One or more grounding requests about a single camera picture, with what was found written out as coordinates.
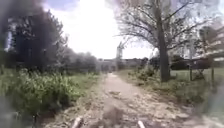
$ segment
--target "foliage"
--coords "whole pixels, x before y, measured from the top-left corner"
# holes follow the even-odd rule
[[[208,76],[206,77],[206,80],[190,82],[188,75],[186,75],[186,71],[177,72],[178,75],[167,83],[161,83],[157,78],[158,76],[147,75],[145,71],[136,72],[133,70],[125,70],[119,74],[125,76],[123,77],[124,79],[131,80],[131,82],[134,82],[137,86],[141,86],[150,91],[156,91],[164,97],[168,97],[171,100],[175,100],[185,105],[200,104],[207,100],[208,95],[211,92],[210,79],[207,78]],[[222,76],[216,77],[216,85],[220,84],[222,80],[221,78]]]
[[[22,116],[46,116],[68,107],[96,82],[92,74],[63,76],[60,74],[5,71],[0,76],[1,94]]]

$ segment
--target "weeds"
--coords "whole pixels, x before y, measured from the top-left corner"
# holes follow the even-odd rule
[[[120,75],[127,80],[132,80],[137,86],[141,86],[147,90],[156,91],[165,97],[175,99],[179,103],[185,105],[200,104],[205,101],[210,94],[210,80],[202,79],[197,81],[189,81],[189,78],[184,75],[176,75],[172,80],[166,83],[160,83],[156,74],[151,75],[151,71],[140,70],[125,70]],[[219,85],[221,77],[216,77],[215,84]]]
[[[5,71],[0,76],[1,94],[22,116],[46,116],[70,106],[97,81],[96,75],[64,76]]]

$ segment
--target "bare tree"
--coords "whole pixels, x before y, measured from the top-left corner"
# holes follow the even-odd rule
[[[141,3],[134,2],[134,6],[133,2],[127,5],[132,6],[123,9],[118,16],[121,36],[134,36],[158,48],[161,81],[168,81],[168,50],[189,43],[187,36],[207,20],[196,23],[190,20],[190,11],[195,6],[195,3],[190,2],[182,3],[176,10],[172,9],[171,1],[168,0],[142,0]]]

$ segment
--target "shrub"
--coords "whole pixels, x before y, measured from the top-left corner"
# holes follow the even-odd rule
[[[84,95],[96,77],[8,71],[1,78],[1,93],[22,116],[54,114]]]

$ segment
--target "sky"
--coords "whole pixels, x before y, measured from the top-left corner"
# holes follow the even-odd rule
[[[219,9],[224,13],[224,0]],[[116,57],[116,48],[121,38],[114,12],[104,0],[46,0],[46,10],[62,21],[64,34],[69,36],[68,45],[75,52],[90,52],[97,58]],[[143,58],[157,54],[149,44],[128,45],[123,58]]]

